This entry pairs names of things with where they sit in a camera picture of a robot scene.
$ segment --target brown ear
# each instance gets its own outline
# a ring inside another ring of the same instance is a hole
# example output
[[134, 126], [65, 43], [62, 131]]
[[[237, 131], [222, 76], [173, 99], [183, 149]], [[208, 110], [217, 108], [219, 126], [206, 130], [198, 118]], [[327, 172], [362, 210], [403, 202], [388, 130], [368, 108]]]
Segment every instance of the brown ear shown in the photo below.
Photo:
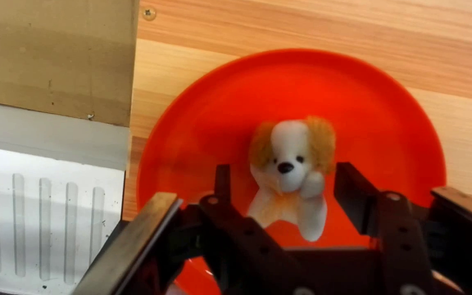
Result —
[[335, 135], [332, 125], [316, 117], [308, 117], [304, 123], [309, 131], [309, 156], [316, 164], [316, 169], [330, 172], [335, 149]]
[[249, 149], [249, 163], [255, 167], [265, 167], [271, 158], [271, 145], [270, 145], [271, 128], [273, 123], [270, 122], [262, 123], [252, 136]]

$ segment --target plush toy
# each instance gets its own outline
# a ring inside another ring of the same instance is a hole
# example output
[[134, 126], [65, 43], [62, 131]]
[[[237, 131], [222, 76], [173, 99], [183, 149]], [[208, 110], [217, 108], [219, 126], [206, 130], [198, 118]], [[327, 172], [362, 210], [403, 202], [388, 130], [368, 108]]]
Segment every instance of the plush toy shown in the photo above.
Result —
[[260, 125], [249, 151], [258, 190], [247, 215], [263, 228], [285, 220], [306, 241], [319, 240], [327, 213], [321, 194], [334, 146], [334, 130], [321, 118]]

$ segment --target red circular dish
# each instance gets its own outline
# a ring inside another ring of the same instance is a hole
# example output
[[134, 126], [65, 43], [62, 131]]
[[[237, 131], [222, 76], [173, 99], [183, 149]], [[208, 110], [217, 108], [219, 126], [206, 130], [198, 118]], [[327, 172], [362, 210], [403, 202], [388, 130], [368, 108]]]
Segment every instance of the red circular dish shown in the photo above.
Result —
[[[232, 205], [245, 213], [257, 185], [247, 149], [257, 125], [322, 117], [337, 136], [335, 161], [352, 163], [378, 189], [427, 207], [445, 182], [437, 136], [414, 99], [381, 71], [345, 56], [283, 49], [237, 59], [191, 84], [157, 122], [140, 159], [137, 199], [175, 192], [185, 204], [211, 192], [216, 164], [229, 164]], [[267, 231], [281, 246], [367, 246], [332, 197], [322, 238], [306, 243], [296, 228]], [[201, 261], [185, 266], [178, 284], [190, 294], [217, 294]]]

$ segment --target wooden panel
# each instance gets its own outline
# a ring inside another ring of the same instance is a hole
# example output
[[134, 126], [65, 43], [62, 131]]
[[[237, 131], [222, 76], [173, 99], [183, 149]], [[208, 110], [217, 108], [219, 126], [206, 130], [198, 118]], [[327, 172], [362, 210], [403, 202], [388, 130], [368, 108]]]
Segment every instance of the wooden panel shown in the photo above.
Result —
[[127, 126], [135, 8], [0, 0], [0, 104]]
[[[258, 51], [316, 48], [363, 59], [409, 89], [440, 136], [448, 185], [472, 194], [472, 2], [142, 0], [145, 7], [157, 17], [137, 23], [131, 164], [165, 107], [204, 72]], [[134, 190], [124, 213], [135, 213]]]

